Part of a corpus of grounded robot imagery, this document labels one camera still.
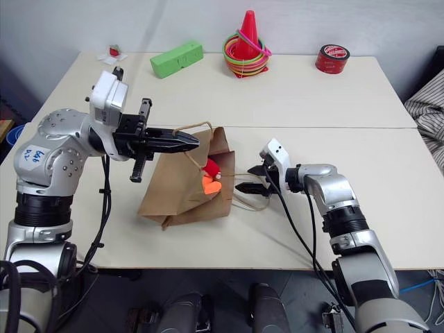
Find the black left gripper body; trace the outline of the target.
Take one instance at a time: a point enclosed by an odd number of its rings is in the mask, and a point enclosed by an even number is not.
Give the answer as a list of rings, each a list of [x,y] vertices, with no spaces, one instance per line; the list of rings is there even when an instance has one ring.
[[[152,106],[152,100],[142,99],[138,114],[122,114],[119,127],[113,133],[114,143],[120,156],[135,161],[131,182],[140,183],[146,161],[153,159],[153,152],[148,149],[146,122]]]

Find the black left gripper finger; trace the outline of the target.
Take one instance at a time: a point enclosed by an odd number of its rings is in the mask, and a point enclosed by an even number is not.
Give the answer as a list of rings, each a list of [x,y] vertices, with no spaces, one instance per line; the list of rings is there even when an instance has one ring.
[[[147,149],[154,153],[185,153],[198,148],[198,143],[187,142],[149,142]]]
[[[148,140],[164,144],[199,144],[200,140],[189,133],[168,128],[148,128]]]

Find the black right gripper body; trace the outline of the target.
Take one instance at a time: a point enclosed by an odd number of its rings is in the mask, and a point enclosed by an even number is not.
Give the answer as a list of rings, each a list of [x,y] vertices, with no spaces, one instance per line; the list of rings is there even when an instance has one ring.
[[[280,174],[271,156],[264,157],[261,170],[266,184],[268,184],[268,187],[262,191],[262,196],[269,197],[271,194],[280,193]]]

